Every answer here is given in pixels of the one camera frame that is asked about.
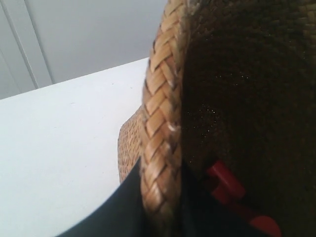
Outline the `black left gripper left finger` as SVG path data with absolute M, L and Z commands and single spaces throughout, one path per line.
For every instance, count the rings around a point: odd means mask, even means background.
M 140 194 L 137 161 L 117 190 L 91 215 L 61 237 L 147 237 L 148 226 Z

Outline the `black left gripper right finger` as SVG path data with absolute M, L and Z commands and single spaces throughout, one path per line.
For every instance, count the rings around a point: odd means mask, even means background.
M 182 166 L 181 224 L 184 237 L 255 237 L 257 230 L 213 198 Z

